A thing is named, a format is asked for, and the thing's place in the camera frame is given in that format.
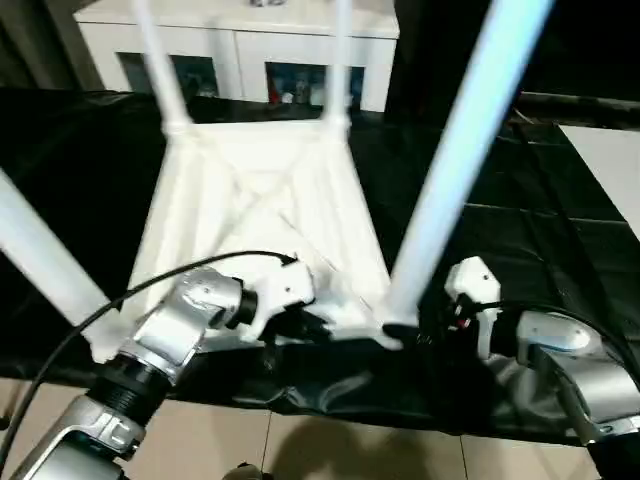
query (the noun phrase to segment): white table surface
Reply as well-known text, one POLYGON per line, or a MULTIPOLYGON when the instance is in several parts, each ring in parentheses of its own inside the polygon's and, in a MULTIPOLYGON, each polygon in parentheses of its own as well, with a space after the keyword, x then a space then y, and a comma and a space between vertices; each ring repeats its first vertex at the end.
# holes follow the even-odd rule
POLYGON ((640 238, 640 132, 561 129, 640 238))
MULTIPOLYGON (((393 0, 352 0, 353 36, 398 38, 393 0)), ((332 0, 287 0, 252 7, 249 0, 152 0, 154 21, 165 27, 217 28, 257 32, 329 35, 332 0)), ((131 0, 100 0, 75 14, 79 23, 135 24, 131 0)))

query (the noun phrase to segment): black cable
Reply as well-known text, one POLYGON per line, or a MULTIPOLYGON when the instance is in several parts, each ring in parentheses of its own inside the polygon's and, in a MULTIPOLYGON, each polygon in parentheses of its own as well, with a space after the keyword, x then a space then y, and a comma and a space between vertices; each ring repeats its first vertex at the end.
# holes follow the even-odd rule
POLYGON ((638 361, 634 356, 633 352, 629 348, 629 346, 623 341, 624 338, 620 338, 617 335, 614 335, 612 332, 609 332, 607 328, 602 325, 598 325, 592 320, 585 318, 581 315, 578 315, 574 312, 571 312, 565 308, 556 307, 554 305, 548 305, 544 303, 536 303, 536 302, 528 302, 528 301, 515 301, 515 300, 500 300, 497 302, 490 303, 477 303, 471 306, 469 309, 466 309, 463 312, 463 315, 466 317, 470 317, 475 313, 481 312, 488 308, 500 308, 500 309, 519 309, 519 310, 532 310, 536 312, 542 313, 557 313, 559 315, 563 315, 565 317, 572 318, 577 320, 578 322, 582 322, 585 325, 589 326, 596 332, 598 332, 605 341, 607 341, 615 352, 620 356, 624 366, 627 371, 633 378, 636 386, 640 390, 640 366, 638 365, 638 361))
POLYGON ((230 252, 230 253, 224 253, 222 255, 216 255, 213 257, 207 257, 202 260, 198 260, 197 262, 192 262, 187 265, 174 268, 173 270, 169 270, 168 272, 165 272, 161 275, 150 278, 149 280, 146 280, 141 284, 136 285, 132 289, 127 290, 119 298, 116 298, 115 300, 100 307, 98 310, 92 313, 89 317, 87 317, 86 320, 84 320, 78 326, 74 327, 73 330, 71 330, 71 332, 69 332, 69 334, 58 344, 58 346, 55 348, 53 353, 49 355, 47 360, 44 362, 44 364, 40 368, 40 371, 35 376, 35 378, 33 379, 33 382, 29 386, 29 389, 24 394, 24 397, 20 402, 20 406, 16 409, 16 412, 13 415, 13 420, 11 421, 9 428, 5 433, 4 440, 2 442, 2 447, 0 447, 0 477, 2 477, 2 472, 4 471, 7 458, 9 457, 9 452, 11 451, 11 447, 13 446, 13 442, 15 440, 16 434, 18 433, 18 429, 20 428, 20 425, 22 424, 22 421, 26 416, 29 406, 33 402, 33 399, 38 391, 38 388, 40 387, 40 385, 42 385, 44 381, 44 377, 47 374, 48 370, 51 368, 51 365, 53 364, 53 362, 57 360, 57 358, 60 356, 62 351, 67 347, 67 345, 69 345, 69 343, 75 337, 80 335, 84 329, 89 327, 91 324, 93 324, 96 320, 98 320, 100 317, 102 317, 105 313, 107 313, 112 308, 118 308, 120 304, 124 302, 126 299, 136 295, 142 290, 145 290, 158 282, 166 280, 167 278, 174 277, 176 275, 180 275, 181 273, 187 272, 189 270, 193 270, 203 265, 207 265, 209 263, 219 262, 221 260, 226 260, 228 258, 243 257, 248 255, 277 258, 284 265, 287 265, 289 263, 293 263, 296 261, 295 258, 290 257, 288 255, 284 255, 282 253, 276 253, 276 252, 267 252, 264 250, 244 250, 240 252, 230 252))

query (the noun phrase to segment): floor tile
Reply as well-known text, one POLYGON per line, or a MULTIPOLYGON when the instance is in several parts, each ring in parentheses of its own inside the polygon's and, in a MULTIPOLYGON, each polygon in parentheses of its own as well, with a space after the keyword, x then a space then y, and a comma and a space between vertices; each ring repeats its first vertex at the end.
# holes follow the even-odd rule
MULTIPOLYGON (((0 379, 0 408, 12 384, 0 379)), ((40 389, 16 438, 7 473, 15 470, 69 402, 84 391, 55 385, 40 389)), ((167 401, 149 424, 136 456, 124 463, 125 472, 134 480, 219 480, 242 462, 261 464, 268 423, 266 411, 167 401)))
POLYGON ((218 480, 242 462, 260 465, 269 412, 165 402, 125 468, 133 480, 218 480))
POLYGON ((465 479, 458 437, 275 414, 264 470, 276 480, 465 479))
POLYGON ((595 480, 584 448, 462 436, 469 480, 595 480))
MULTIPOLYGON (((4 411, 9 398, 15 393, 16 386, 19 386, 20 392, 24 393, 28 385, 28 382, 0 379, 0 408, 4 411)), ((13 473, 40 438, 49 430, 53 422, 67 408, 69 402, 82 393, 84 390, 78 388, 57 385, 40 387, 18 430, 5 468, 5 476, 13 473)), ((4 440, 4 432, 0 432, 0 439, 4 440)))

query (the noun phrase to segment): cabinet door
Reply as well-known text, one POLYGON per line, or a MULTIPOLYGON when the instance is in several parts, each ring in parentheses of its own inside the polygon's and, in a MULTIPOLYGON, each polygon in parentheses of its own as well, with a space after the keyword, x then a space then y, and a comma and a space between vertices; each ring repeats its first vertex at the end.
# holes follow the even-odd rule
MULTIPOLYGON (((322 103, 325 66, 333 38, 320 35, 236 32, 245 100, 322 103)), ((395 40, 352 38, 351 105, 384 111, 395 40)))
MULTIPOLYGON (((105 88, 151 92, 136 25, 81 23, 105 88)), ((233 32, 204 28, 157 27, 185 96, 242 100, 242 85, 233 32)))

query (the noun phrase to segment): black tablecloth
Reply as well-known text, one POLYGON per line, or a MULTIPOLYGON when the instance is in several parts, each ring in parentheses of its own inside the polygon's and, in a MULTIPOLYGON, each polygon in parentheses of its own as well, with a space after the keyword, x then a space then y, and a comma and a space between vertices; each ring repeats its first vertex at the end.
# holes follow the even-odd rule
MULTIPOLYGON (((127 285, 165 147, 151 97, 1 90, 0 165, 114 297, 127 285)), ((311 118, 318 110, 196 98, 197 122, 311 118)), ((390 267, 440 131, 354 116, 350 145, 390 267)), ((445 342, 444 277, 480 255, 506 299, 563 306, 638 338, 640 248, 561 131, 505 126, 421 305, 422 333, 401 352, 370 341, 200 356, 182 400, 310 413, 451 433, 576 443, 555 397, 513 360, 483 364, 445 342)), ((0 374, 33 376, 69 325, 3 258, 0 374)), ((51 381, 87 385, 88 346, 73 343, 51 381)))

